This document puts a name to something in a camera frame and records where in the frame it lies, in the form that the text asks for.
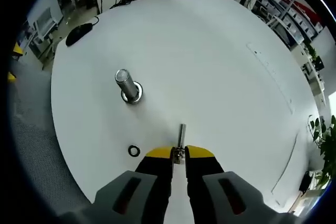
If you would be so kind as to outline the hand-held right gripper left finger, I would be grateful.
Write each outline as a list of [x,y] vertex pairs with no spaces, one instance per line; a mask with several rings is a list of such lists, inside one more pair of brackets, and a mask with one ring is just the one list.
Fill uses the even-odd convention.
[[98,190],[94,223],[163,223],[171,195],[173,147],[149,151],[135,171],[126,171]]

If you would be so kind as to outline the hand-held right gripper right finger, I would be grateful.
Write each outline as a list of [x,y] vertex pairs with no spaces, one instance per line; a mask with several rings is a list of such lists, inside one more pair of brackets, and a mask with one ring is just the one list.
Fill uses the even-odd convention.
[[271,223],[276,213],[259,190],[222,169],[205,148],[185,148],[187,194],[195,223]]

